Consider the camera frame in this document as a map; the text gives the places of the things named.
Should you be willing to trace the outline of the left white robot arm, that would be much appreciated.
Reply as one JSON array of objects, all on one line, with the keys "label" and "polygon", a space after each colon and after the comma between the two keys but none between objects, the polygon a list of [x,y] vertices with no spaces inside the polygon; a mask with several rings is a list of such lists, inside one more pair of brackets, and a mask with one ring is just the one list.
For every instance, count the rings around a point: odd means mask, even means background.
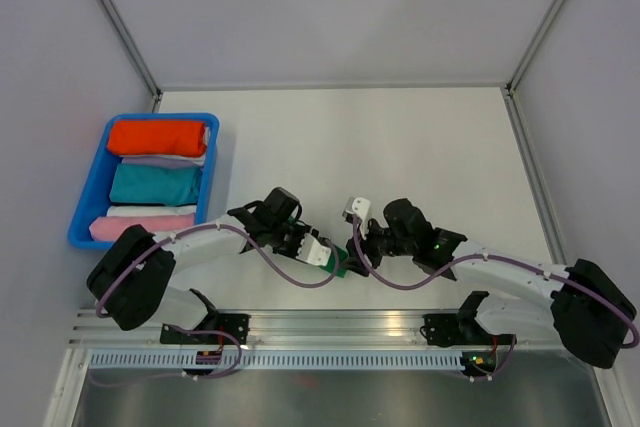
[{"label": "left white robot arm", "polygon": [[307,265],[326,265],[330,251],[318,231],[300,220],[301,212],[299,200],[277,187],[265,199],[212,222],[157,235],[140,224],[127,228],[87,279],[96,315],[114,320],[123,331],[150,320],[174,324],[195,342],[209,342],[218,331],[212,303],[193,288],[170,287],[172,277],[211,260],[266,248]]}]

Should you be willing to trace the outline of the green t-shirt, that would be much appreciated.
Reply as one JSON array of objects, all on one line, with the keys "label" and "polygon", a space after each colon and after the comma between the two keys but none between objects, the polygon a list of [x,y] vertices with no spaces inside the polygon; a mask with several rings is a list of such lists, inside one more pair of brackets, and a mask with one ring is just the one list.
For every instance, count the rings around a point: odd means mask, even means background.
[{"label": "green t-shirt", "polygon": [[329,274],[334,273],[336,278],[344,278],[347,274],[346,260],[348,253],[340,247],[332,244],[329,247],[329,258],[321,269]]}]

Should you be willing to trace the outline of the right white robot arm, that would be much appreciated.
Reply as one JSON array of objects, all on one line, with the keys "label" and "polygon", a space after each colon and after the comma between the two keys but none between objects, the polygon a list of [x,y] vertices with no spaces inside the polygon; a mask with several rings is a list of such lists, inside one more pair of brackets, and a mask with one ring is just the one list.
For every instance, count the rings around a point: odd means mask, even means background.
[{"label": "right white robot arm", "polygon": [[348,200],[343,217],[352,228],[352,270],[398,291],[440,278],[485,286],[458,310],[456,328],[463,339],[548,335],[601,369],[611,368],[620,351],[638,347],[637,310],[596,263],[535,264],[510,257],[433,226],[406,198],[387,204],[383,216],[386,223],[380,225],[369,200]]}]

